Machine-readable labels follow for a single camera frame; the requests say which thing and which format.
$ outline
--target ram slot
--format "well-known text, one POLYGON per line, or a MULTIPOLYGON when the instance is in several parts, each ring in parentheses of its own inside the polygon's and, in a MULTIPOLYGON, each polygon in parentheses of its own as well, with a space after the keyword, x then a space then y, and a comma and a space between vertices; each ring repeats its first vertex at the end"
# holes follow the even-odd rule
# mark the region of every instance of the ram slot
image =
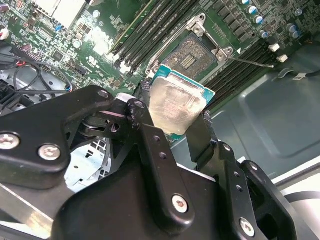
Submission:
POLYGON ((142 35, 145 33, 152 23, 154 23, 155 19, 157 19, 166 9, 166 7, 170 4, 171 0, 158 1, 156 6, 152 9, 152 11, 148 14, 147 17, 141 22, 141 24, 134 30, 134 32, 129 36, 129 38, 122 44, 119 45, 115 49, 115 53, 122 56, 125 56, 128 51, 136 44, 142 35))
MULTIPOLYGON (((261 64, 272 64, 277 61, 277 55, 268 49, 268 45, 263 40, 259 40, 239 58, 261 64)), ((231 61, 222 72, 205 85, 206 88, 216 92, 213 101, 206 109, 212 110, 229 97, 236 96, 239 91, 242 91, 248 80, 258 76, 261 72, 263 70, 259 66, 231 61)))
POLYGON ((155 23, 142 35, 139 41, 132 47, 131 51, 125 56, 125 62, 130 64, 131 59, 138 54, 145 45, 166 25, 167 19, 171 19, 171 16, 182 8, 184 0, 171 1, 165 11, 156 19, 155 23))
POLYGON ((179 8, 171 18, 166 21, 164 26, 157 32, 157 34, 150 40, 143 49, 136 53, 136 55, 130 61, 132 72, 135 72, 138 66, 144 61, 144 59, 157 47, 157 45, 163 40, 165 36, 170 34, 185 14, 198 2, 198 0, 185 0, 183 5, 179 8))

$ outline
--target white connector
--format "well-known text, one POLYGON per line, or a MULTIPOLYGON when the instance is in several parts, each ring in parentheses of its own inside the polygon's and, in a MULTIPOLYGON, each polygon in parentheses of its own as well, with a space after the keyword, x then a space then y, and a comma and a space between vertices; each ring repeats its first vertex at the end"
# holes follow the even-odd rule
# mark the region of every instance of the white connector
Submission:
POLYGON ((278 60, 278 62, 283 64, 284 62, 286 62, 288 60, 288 56, 282 55, 282 56, 278 56, 276 59, 278 60))
POLYGON ((8 29, 4 28, 0 31, 0 40, 3 41, 3 40, 6 40, 9 36, 10 36, 10 32, 8 29))
POLYGON ((269 49, 272 51, 272 52, 276 52, 276 51, 278 51, 279 49, 280 49, 280 45, 278 44, 278 43, 276 43, 276 44, 273 44, 273 45, 270 45, 269 46, 269 49))

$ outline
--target silver screw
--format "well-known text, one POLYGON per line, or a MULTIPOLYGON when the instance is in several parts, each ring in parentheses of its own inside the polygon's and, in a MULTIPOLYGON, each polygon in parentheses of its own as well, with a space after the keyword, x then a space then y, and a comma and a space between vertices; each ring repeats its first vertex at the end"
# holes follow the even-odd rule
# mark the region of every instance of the silver screw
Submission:
POLYGON ((258 171, 257 165, 255 165, 253 162, 250 162, 250 166, 252 167, 253 170, 258 171))
POLYGON ((247 234, 249 237, 253 237, 255 235, 254 227, 248 222, 245 218, 240 218, 240 226, 245 234, 247 234))
POLYGON ((298 9, 295 11, 294 15, 295 15, 296 17, 299 17, 299 16, 301 16, 303 13, 304 13, 304 11, 303 11, 302 9, 298 8, 298 9))
POLYGON ((47 144, 39 148, 38 154, 44 160, 54 161, 60 157, 61 151, 55 145, 47 144))
POLYGON ((107 99, 107 98, 109 97, 108 93, 107 93, 106 91, 103 91, 103 90, 100 90, 100 91, 98 92, 98 94, 99 94, 101 97, 105 98, 105 99, 107 99))
POLYGON ((222 52, 219 52, 217 55, 216 55, 216 58, 218 60, 223 60, 225 58, 224 54, 222 52))
POLYGON ((10 150, 16 148, 20 144, 20 139, 13 134, 4 133, 0 135, 0 149, 10 150))
POLYGON ((228 152, 230 152, 230 151, 231 151, 230 146, 228 146, 227 144, 223 144, 223 146, 224 146, 224 148, 225 148, 228 152))
POLYGON ((188 203, 182 196, 174 195, 172 204, 179 213, 185 214, 188 211, 188 203))

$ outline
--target green circuit board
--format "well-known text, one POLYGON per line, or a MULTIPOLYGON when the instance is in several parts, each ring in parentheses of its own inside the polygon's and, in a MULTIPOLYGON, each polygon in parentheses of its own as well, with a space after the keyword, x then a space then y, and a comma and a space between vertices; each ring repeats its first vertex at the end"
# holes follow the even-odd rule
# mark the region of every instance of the green circuit board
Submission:
MULTIPOLYGON (((125 43, 159 3, 158 0, 94 0, 92 5, 84 3, 68 28, 61 27, 57 19, 42 11, 34 3, 36 0, 1 2, 11 7, 10 11, 0 13, 2 28, 8 28, 11 33, 7 41, 18 48, 31 45, 32 49, 27 52, 31 58, 55 65, 78 88, 98 85, 113 94, 132 94, 146 77, 146 67, 154 52, 175 32, 168 31, 159 43, 152 45, 137 71, 127 74, 124 69, 114 66, 114 55, 110 52, 125 43)), ((261 31, 267 32, 269 38, 276 38, 282 52, 290 55, 302 44, 300 39, 305 34, 319 30, 319 12, 318 0, 251 0, 245 5, 241 5, 239 0, 198 0, 174 29, 204 13, 205 29, 222 48, 232 47, 233 57, 240 56, 261 39, 261 31), (248 13, 249 6, 257 8, 255 14, 248 13), (298 16, 297 10, 303 13, 298 16), (254 23, 256 16, 264 18, 262 24, 254 23), (298 38, 290 35, 288 24, 296 25, 298 38)), ((165 60, 189 34, 187 30, 181 34, 159 59, 165 60)), ((212 59, 212 64, 203 69, 195 80, 200 83, 210 81, 224 69, 224 65, 212 59)))

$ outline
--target screw hole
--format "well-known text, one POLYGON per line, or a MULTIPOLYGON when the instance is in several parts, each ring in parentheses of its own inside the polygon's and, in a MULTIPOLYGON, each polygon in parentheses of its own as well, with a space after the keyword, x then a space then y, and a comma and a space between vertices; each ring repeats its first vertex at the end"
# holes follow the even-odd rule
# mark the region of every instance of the screw hole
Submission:
POLYGON ((230 146, 228 146, 227 144, 224 143, 223 146, 224 146, 225 150, 227 150, 228 152, 231 151, 230 146))
POLYGON ((239 191, 240 193, 242 193, 242 192, 244 191, 240 185, 237 185, 237 186, 235 186, 235 187, 236 187, 236 189, 238 189, 238 191, 239 191))
POLYGON ((98 94, 99 94, 101 97, 105 98, 105 99, 107 99, 107 98, 109 97, 108 93, 107 93, 106 91, 103 91, 103 90, 100 90, 100 91, 98 92, 98 94))
POLYGON ((134 104, 135 104, 137 107, 141 108, 141 109, 144 109, 144 108, 145 108, 144 104, 143 104, 142 102, 140 102, 140 101, 135 101, 134 104))
POLYGON ((167 155, 164 152, 159 153, 160 158, 167 159, 167 155))
POLYGON ((154 136, 153 139, 154 139, 156 142, 160 142, 160 140, 161 140, 160 137, 158 137, 158 136, 154 136))
POLYGON ((120 129, 119 124, 116 124, 116 123, 112 124, 112 126, 111 126, 111 132, 112 132, 112 133, 118 132, 119 129, 120 129))

